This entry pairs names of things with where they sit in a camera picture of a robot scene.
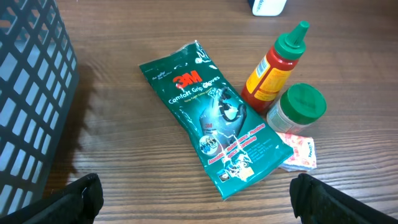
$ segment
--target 3m glove package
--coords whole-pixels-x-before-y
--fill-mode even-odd
[[[293,154],[197,41],[140,69],[188,133],[223,199],[263,179]]]

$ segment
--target green jar lid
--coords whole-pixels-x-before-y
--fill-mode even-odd
[[[316,88],[305,84],[292,85],[280,98],[284,114],[297,124],[310,124],[326,112],[326,100]]]

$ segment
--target white packet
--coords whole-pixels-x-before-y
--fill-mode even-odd
[[[317,168],[315,144],[313,138],[293,134],[277,133],[287,145],[293,148],[294,154],[279,167],[288,171],[312,170]]]

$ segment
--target small jar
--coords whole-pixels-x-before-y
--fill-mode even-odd
[[[297,134],[326,112],[326,100],[316,88],[292,85],[267,113],[268,125],[277,132]]]

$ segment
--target wooden table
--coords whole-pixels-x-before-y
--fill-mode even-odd
[[[328,111],[315,139],[316,178],[398,218],[398,2],[291,0],[254,17],[246,0],[58,0],[80,84],[45,194],[98,173],[96,223],[300,223],[282,170],[223,202],[188,135],[139,67],[199,40],[241,91],[280,33],[311,23],[289,78],[317,87]]]

